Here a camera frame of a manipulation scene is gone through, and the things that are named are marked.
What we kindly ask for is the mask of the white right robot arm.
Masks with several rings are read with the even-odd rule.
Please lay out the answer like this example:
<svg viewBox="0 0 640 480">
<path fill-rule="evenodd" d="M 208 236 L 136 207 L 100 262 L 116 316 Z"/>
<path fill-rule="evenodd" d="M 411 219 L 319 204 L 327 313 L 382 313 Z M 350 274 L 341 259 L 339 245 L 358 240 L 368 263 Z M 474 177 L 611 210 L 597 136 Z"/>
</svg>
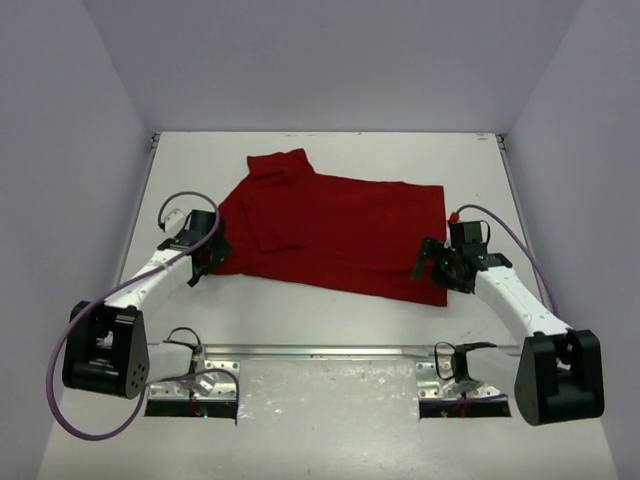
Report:
<svg viewBox="0 0 640 480">
<path fill-rule="evenodd" d="M 547 309 L 512 263 L 488 250 L 478 221 L 452 222 L 446 241 L 425 237 L 412 272 L 450 291 L 473 295 L 509 330 L 520 354 L 491 342 L 451 345 L 448 383 L 487 384 L 514 400 L 531 426 L 599 418 L 605 410 L 601 344 Z"/>
</svg>

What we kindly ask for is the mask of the red t shirt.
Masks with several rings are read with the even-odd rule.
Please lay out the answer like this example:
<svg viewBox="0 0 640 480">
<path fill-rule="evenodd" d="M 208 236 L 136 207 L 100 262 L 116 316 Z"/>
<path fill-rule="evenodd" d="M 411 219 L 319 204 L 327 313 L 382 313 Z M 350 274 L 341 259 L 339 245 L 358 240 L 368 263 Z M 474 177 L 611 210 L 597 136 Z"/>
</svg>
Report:
<svg viewBox="0 0 640 480">
<path fill-rule="evenodd" d="M 411 277 L 422 239 L 447 236 L 443 186 L 319 174 L 302 149 L 247 166 L 219 207 L 232 251 L 214 274 L 446 306 L 445 288 Z"/>
</svg>

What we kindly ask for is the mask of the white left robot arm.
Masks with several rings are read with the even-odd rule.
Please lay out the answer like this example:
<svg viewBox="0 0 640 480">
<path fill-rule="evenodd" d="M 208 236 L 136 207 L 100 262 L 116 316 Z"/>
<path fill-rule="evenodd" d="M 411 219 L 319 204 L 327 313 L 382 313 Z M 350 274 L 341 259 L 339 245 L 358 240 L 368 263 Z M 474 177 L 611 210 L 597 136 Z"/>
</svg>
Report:
<svg viewBox="0 0 640 480">
<path fill-rule="evenodd" d="M 87 301 L 72 310 L 80 319 L 65 345 L 62 381 L 65 387 L 133 399 L 149 383 L 195 371 L 200 342 L 151 343 L 146 322 L 182 286 L 195 286 L 232 251 L 224 219 L 194 210 L 186 226 L 165 239 L 149 261 L 87 313 Z"/>
</svg>

